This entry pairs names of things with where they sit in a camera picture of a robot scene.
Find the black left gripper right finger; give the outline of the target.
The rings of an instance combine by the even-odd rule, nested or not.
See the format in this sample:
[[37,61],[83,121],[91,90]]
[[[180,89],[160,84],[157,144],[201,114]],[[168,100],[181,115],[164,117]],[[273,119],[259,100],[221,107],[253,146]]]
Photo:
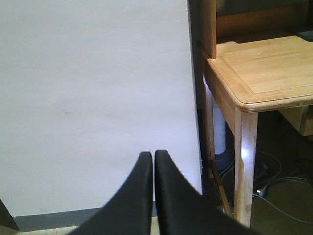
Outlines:
[[155,152],[155,196],[162,235],[254,235],[214,207],[179,171],[166,150]]

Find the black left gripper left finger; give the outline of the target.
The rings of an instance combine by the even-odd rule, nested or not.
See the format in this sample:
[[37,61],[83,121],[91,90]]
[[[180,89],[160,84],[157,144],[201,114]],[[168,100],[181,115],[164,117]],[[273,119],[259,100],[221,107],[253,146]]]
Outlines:
[[141,152],[117,193],[73,235],[149,235],[152,222],[152,154]]

